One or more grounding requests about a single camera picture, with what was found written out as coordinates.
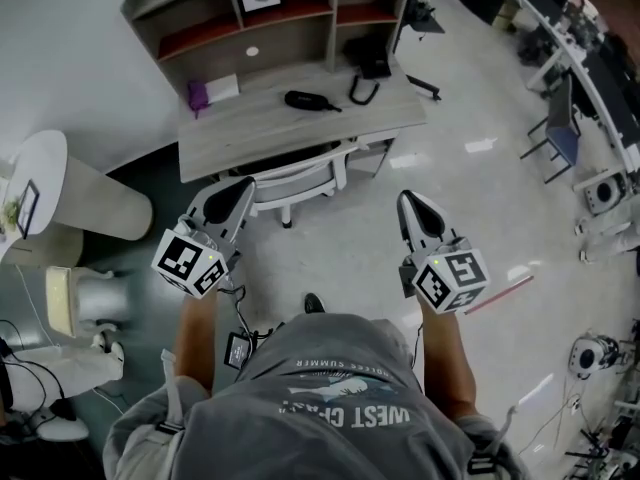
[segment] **round white table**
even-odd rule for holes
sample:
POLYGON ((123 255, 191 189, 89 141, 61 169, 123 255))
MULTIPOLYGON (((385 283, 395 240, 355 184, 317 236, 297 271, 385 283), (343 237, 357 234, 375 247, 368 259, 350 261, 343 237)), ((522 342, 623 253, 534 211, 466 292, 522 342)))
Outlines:
POLYGON ((12 159, 4 204, 19 199, 29 181, 39 192, 28 236, 5 230, 0 260, 33 266, 75 266, 81 230, 138 240, 151 226, 149 198, 69 156, 62 132, 47 130, 23 142, 12 159))

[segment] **purple object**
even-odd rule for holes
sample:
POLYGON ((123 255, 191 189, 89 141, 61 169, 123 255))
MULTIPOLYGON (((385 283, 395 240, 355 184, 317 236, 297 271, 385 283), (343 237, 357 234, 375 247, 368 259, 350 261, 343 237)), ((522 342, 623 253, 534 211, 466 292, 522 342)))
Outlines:
POLYGON ((189 89, 189 108, 193 110, 196 119, 198 119, 198 113, 209 107, 207 88, 202 82, 195 81, 189 82, 187 87, 189 89))

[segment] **dark green floor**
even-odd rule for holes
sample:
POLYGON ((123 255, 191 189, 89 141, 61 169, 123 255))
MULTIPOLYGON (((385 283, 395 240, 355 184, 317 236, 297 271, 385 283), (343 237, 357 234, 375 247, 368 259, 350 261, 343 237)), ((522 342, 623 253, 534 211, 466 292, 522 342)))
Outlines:
MULTIPOLYGON (((133 162, 110 174, 125 185, 146 194, 154 206, 154 222, 148 235, 137 242, 128 242, 104 235, 85 232, 85 246, 81 264, 100 272, 113 270, 128 281, 129 311, 127 319, 117 334, 125 350, 125 374, 118 382, 103 386, 105 392, 123 410, 149 392, 159 388, 163 382, 160 353, 171 349, 176 335, 183 299, 181 292, 169 286, 149 267, 158 241, 166 228, 175 225, 177 217, 184 212, 193 196, 210 182, 206 180, 180 183, 177 146, 169 146, 141 160, 133 162)), ((46 338, 33 316, 18 272, 13 266, 0 269, 0 318, 13 321, 23 336, 28 348, 47 345, 46 338)), ((23 268, 33 302, 40 317, 47 325, 44 269, 23 268)), ((236 370, 222 364, 227 334, 237 330, 238 324, 232 305, 221 295, 218 322, 216 325, 216 389, 233 382, 236 370)), ((13 331, 0 323, 0 336, 10 339, 13 331)), ((60 344, 85 343, 66 339, 55 332, 51 337, 60 344)), ((73 399, 78 416, 90 429, 90 442, 96 453, 101 454, 108 430, 118 413, 107 402, 94 393, 85 393, 73 399)))

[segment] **shelf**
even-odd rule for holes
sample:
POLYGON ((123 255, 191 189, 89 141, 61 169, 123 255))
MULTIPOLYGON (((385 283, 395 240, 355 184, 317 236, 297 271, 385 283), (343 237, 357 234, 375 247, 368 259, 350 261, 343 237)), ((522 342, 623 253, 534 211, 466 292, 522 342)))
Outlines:
POLYGON ((373 4, 341 5, 338 7, 337 25, 366 25, 369 23, 395 23, 393 14, 373 4))
POLYGON ((198 23, 160 40, 158 60, 167 60, 203 44, 240 32, 235 14, 218 16, 198 23))
POLYGON ((331 13, 333 9, 322 0, 288 0, 273 10, 247 14, 244 24, 247 29, 251 29, 331 13))

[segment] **wooden desktop surface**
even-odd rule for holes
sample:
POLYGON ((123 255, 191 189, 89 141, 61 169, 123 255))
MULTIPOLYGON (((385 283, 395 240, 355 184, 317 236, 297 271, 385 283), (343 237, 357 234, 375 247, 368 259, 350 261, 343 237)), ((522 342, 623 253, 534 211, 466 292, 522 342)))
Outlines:
MULTIPOLYGON (((318 144, 425 123, 425 113, 395 57, 391 77, 367 106, 349 100, 354 69, 339 63, 329 73, 324 63, 306 63, 256 73, 240 81, 240 96, 213 104, 198 119, 185 110, 178 129, 183 183, 232 167, 318 144), (335 111, 309 112, 284 103, 287 91, 326 96, 335 111)), ((373 82, 360 81, 366 99, 373 82)))

